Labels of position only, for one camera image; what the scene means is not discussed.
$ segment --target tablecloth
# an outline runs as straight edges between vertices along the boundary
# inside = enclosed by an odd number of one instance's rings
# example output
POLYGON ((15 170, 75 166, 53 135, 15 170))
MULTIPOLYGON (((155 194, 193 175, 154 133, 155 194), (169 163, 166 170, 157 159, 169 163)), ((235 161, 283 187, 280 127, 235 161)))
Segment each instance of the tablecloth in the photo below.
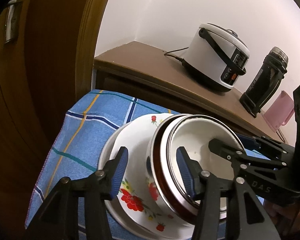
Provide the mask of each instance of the tablecloth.
MULTIPOLYGON (((121 93, 92 90, 66 112, 63 126, 44 162, 32 192, 25 221, 27 227, 39 206, 64 176, 72 180, 89 176, 96 170, 101 150, 122 125, 144 114, 173 113, 175 111, 151 104, 121 93)), ((257 152, 248 155, 262 157, 257 152)), ((130 233, 107 214, 114 239, 141 240, 130 233)), ((84 206, 79 199, 78 228, 80 240, 86 239, 84 206)))

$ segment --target pink cup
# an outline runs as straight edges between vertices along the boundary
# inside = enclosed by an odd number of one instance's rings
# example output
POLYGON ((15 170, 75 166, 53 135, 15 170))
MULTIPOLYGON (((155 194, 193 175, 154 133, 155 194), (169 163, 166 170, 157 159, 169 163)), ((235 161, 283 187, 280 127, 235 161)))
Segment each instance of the pink cup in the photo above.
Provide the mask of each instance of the pink cup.
POLYGON ((286 125, 293 114, 294 102, 287 92, 282 90, 274 103, 263 114, 263 118, 275 132, 281 125, 286 125))

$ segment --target table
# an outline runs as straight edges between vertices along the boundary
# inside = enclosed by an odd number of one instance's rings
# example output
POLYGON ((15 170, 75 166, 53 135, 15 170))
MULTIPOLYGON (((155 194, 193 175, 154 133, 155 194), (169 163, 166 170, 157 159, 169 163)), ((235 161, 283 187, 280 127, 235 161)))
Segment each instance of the table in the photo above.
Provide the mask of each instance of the table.
POLYGON ((261 114, 253 118, 244 109, 237 89, 219 93, 203 87, 164 53, 133 41, 100 54, 94 58, 96 89, 128 94, 181 113, 207 114, 235 132, 282 141, 261 114))

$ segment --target metal pin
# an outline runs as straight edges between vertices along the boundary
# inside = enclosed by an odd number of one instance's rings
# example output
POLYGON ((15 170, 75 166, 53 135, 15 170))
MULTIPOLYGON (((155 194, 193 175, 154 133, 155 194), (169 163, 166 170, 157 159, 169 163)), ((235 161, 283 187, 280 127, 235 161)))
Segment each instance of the metal pin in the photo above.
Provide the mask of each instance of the metal pin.
POLYGON ((70 180, 69 177, 63 177, 63 178, 60 179, 61 183, 63 183, 63 184, 68 183, 69 180, 70 180))
POLYGON ((97 171, 95 172, 95 175, 96 175, 97 177, 102 177, 104 174, 105 174, 105 172, 104 172, 103 170, 97 170, 97 171))
POLYGON ((204 176, 204 177, 209 177, 210 172, 209 171, 201 171, 201 175, 204 176))
POLYGON ((239 184, 243 184, 243 183, 244 183, 244 178, 237 177, 235 180, 236 180, 239 184))

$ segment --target thermos lid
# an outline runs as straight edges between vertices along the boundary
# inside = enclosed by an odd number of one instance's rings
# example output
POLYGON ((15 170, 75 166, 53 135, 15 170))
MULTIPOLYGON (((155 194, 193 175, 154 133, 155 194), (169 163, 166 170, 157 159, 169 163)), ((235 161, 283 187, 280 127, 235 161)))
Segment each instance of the thermos lid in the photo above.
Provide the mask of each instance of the thermos lid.
POLYGON ((199 26, 199 28, 205 28, 207 31, 224 38, 226 41, 229 41, 239 50, 241 50, 247 56, 247 58, 250 57, 250 51, 248 50, 247 46, 238 38, 238 35, 234 31, 226 30, 212 23, 203 23, 199 26))
POLYGON ((273 47, 270 51, 274 52, 275 54, 277 54, 279 57, 281 57, 287 64, 288 64, 288 56, 283 52, 282 49, 279 49, 278 47, 273 47))

